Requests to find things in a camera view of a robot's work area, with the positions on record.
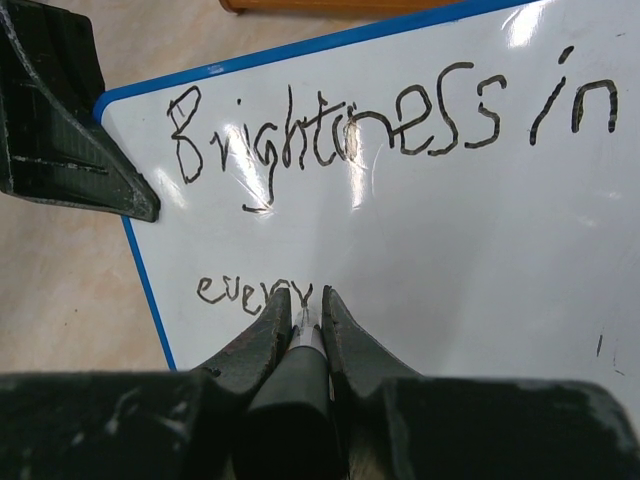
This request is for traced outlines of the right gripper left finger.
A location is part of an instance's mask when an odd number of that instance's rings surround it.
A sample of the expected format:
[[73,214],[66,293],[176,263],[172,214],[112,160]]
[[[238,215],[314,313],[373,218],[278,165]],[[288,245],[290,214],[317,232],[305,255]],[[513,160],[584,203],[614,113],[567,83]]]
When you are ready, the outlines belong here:
[[191,370],[2,375],[2,478],[216,477],[291,327],[291,295],[280,288],[246,330]]

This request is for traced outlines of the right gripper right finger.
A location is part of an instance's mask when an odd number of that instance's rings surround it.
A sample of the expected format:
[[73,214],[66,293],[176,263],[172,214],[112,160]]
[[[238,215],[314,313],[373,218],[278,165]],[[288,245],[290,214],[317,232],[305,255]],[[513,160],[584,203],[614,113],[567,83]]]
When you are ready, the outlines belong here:
[[601,386],[424,376],[375,340],[337,291],[322,336],[347,453],[393,479],[635,479],[639,438]]

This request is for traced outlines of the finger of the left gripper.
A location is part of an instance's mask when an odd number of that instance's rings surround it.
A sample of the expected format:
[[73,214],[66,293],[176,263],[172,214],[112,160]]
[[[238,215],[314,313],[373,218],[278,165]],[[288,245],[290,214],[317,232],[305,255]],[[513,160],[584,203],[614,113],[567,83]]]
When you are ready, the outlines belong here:
[[44,39],[39,47],[39,70],[58,98],[97,100],[105,91],[94,34],[88,17],[40,4]]
[[160,199],[93,116],[39,70],[40,4],[1,4],[1,190],[31,202],[157,221]]

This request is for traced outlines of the black white marker pen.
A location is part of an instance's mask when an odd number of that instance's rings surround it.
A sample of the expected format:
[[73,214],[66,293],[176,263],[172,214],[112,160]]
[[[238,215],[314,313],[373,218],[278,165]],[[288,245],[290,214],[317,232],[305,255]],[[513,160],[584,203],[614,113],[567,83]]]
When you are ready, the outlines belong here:
[[318,311],[298,313],[283,358],[241,418],[232,465],[238,479],[341,477]]

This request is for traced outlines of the blue framed whiteboard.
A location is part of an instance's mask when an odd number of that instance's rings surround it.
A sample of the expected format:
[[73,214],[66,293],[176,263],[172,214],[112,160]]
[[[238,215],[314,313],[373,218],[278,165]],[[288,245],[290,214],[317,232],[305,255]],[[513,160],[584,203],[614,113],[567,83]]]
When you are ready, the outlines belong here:
[[639,397],[639,5],[468,1],[112,90],[170,366],[334,287],[430,375]]

